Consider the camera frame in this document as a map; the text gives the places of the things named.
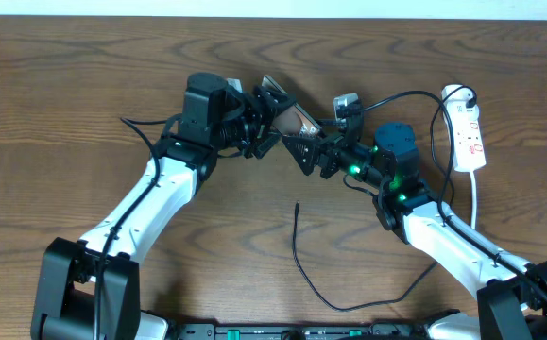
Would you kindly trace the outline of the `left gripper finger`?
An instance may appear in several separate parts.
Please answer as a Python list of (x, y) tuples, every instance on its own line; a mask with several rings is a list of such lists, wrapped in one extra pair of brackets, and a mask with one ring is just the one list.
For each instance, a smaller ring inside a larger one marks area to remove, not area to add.
[(259, 139), (252, 151), (252, 154), (257, 159), (262, 159), (282, 138), (282, 135), (277, 131), (270, 131), (265, 137)]
[(263, 86), (255, 86), (252, 94), (257, 98), (262, 111), (263, 123), (268, 127), (280, 114), (296, 104), (294, 95)]

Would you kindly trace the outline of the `Galaxy S25 Ultra smartphone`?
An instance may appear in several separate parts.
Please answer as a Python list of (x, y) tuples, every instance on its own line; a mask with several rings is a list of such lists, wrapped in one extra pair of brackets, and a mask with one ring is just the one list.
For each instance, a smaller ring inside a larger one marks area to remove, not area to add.
[[(270, 75), (263, 77), (261, 86), (290, 94)], [(277, 131), (282, 136), (317, 137), (321, 126), (298, 103), (280, 114), (269, 127), (270, 131)]]

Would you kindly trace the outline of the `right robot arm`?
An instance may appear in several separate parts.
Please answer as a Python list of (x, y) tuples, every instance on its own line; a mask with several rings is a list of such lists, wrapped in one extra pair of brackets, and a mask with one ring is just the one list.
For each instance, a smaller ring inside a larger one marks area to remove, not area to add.
[(457, 217), (419, 176), (413, 129), (380, 126), (373, 145), (361, 144), (355, 125), (334, 135), (285, 136), (304, 174), (320, 167), (376, 188), (372, 202), (386, 230), (424, 252), (476, 299), (478, 315), (450, 312), (421, 326), (428, 339), (547, 339), (547, 261), (533, 264), (489, 241)]

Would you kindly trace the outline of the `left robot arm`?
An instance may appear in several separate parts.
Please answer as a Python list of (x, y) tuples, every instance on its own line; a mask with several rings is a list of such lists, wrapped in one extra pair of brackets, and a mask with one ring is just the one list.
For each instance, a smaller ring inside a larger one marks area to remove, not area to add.
[(30, 327), (34, 339), (170, 339), (175, 326), (140, 302), (140, 266), (172, 217), (215, 169), (220, 151), (262, 158), (273, 121), (296, 102), (271, 86), (250, 92), (210, 73), (187, 79), (180, 114), (163, 121), (139, 181), (97, 226), (43, 254)]

